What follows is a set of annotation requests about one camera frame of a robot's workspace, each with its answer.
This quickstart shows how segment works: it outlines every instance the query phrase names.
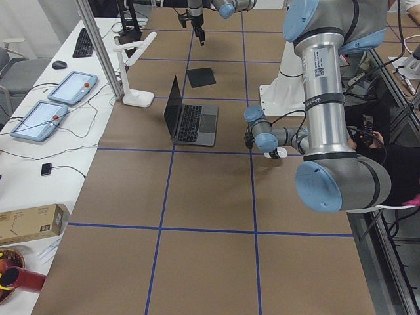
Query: keyboard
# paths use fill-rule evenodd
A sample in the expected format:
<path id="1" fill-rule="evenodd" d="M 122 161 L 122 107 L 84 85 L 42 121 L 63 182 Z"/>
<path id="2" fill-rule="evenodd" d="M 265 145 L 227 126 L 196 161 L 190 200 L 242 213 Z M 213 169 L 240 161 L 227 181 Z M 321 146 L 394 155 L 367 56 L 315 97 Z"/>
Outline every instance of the keyboard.
<path id="1" fill-rule="evenodd" d="M 89 38 L 89 35 L 87 35 L 87 30 L 82 28 L 76 41 L 73 58 L 90 57 L 92 54 L 93 45 L 91 39 Z"/>
<path id="2" fill-rule="evenodd" d="M 179 128 L 178 141 L 197 141 L 198 127 L 200 126 L 202 106 L 184 105 L 181 126 Z"/>

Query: blue and white tablet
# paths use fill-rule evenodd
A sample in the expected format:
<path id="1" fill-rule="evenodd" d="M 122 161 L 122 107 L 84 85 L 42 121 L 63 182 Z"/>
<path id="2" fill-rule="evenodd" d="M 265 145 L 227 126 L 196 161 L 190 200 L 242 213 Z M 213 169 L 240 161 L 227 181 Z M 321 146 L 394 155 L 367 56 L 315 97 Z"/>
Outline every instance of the blue and white tablet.
<path id="1" fill-rule="evenodd" d="M 77 104 L 91 91 L 97 81 L 98 77 L 94 74 L 72 71 L 47 98 L 67 105 Z"/>
<path id="2" fill-rule="evenodd" d="M 39 101 L 12 130 L 10 135 L 25 140 L 44 141 L 66 117 L 68 106 Z"/>

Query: laptop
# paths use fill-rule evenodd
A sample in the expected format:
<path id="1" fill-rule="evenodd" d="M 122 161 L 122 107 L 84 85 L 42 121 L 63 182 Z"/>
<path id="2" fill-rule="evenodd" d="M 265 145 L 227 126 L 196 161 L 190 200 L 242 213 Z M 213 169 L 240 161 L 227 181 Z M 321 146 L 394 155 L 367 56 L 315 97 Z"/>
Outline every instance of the laptop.
<path id="1" fill-rule="evenodd" d="M 216 138 L 216 105 L 183 104 L 175 76 L 165 109 L 165 121 L 174 144 L 214 146 Z"/>

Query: gray chair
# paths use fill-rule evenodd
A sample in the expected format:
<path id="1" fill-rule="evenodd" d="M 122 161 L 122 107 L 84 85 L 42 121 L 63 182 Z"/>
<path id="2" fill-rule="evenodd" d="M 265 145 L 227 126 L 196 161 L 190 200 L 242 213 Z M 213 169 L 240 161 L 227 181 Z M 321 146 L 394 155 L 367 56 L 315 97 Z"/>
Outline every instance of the gray chair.
<path id="1" fill-rule="evenodd" d="M 3 109 L 8 115 L 13 114 L 18 103 L 33 87 L 51 61 L 50 58 L 28 60 L 22 53 L 9 49 L 10 43 L 19 43 L 24 40 L 22 38 L 5 39 L 4 48 L 0 47 L 0 95 L 5 102 Z M 20 58 L 15 62 L 11 60 L 9 53 L 16 54 Z"/>

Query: computer mouse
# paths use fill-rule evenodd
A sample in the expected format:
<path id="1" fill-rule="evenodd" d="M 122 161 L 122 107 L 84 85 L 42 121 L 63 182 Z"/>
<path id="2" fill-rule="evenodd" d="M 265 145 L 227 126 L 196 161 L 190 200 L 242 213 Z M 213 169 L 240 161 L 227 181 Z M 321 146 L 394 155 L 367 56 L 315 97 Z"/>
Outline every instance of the computer mouse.
<path id="1" fill-rule="evenodd" d="M 64 61 L 61 61 L 61 60 L 57 60 L 57 61 L 54 61 L 52 63 L 52 68 L 53 69 L 66 69 L 67 68 L 67 63 L 65 63 Z"/>

